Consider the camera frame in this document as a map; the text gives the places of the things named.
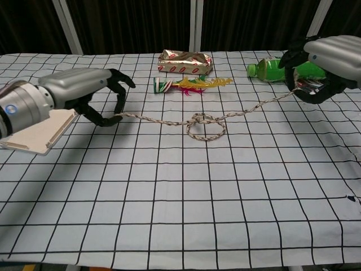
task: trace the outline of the bottle cap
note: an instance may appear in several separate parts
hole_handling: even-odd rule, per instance
[[[247,76],[255,77],[257,74],[257,67],[256,64],[249,64],[247,66]]]

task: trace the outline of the curtain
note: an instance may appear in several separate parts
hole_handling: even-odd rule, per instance
[[[205,0],[201,50],[286,50],[307,35],[319,2]]]
[[[0,1],[0,54],[70,54],[51,0]]]
[[[361,37],[361,0],[333,0],[319,35]]]
[[[189,50],[190,0],[67,0],[84,54]]]

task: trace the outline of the knot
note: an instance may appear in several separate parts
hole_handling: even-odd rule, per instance
[[[219,132],[216,135],[207,137],[207,136],[199,136],[196,134],[191,133],[191,127],[195,126],[195,124],[211,124],[211,123],[217,123],[219,126],[222,127],[222,131]],[[201,140],[201,141],[212,141],[215,140],[221,136],[223,136],[227,131],[227,128],[224,124],[224,122],[222,122],[219,118],[215,118],[211,115],[205,114],[205,113],[195,113],[192,116],[192,119],[187,123],[186,125],[186,133],[191,137],[194,138],[196,140]]]

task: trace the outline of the colorful toy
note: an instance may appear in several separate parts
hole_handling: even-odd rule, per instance
[[[215,88],[217,86],[225,86],[231,82],[232,79],[227,78],[213,78],[210,81],[206,81],[205,75],[199,78],[189,80],[185,77],[183,80],[173,82],[172,80],[166,80],[161,82],[161,78],[155,77],[153,79],[154,93],[166,93],[171,88],[176,88],[182,91],[185,95],[189,96],[189,92],[195,92],[202,94],[206,88]]]

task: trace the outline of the table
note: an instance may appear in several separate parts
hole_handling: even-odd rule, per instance
[[[247,64],[282,52],[210,54],[209,78],[233,83],[203,95],[154,94],[153,77],[184,76],[159,72],[159,54],[3,55],[0,87],[70,68],[116,68],[137,85],[126,112],[173,121],[288,92],[246,76]],[[110,116],[115,101],[105,88],[91,105]],[[290,96],[227,119],[228,133],[207,143],[182,127],[126,117],[100,128],[81,116],[47,156],[1,149],[0,259],[116,269],[359,261],[360,108],[359,90],[320,105]]]

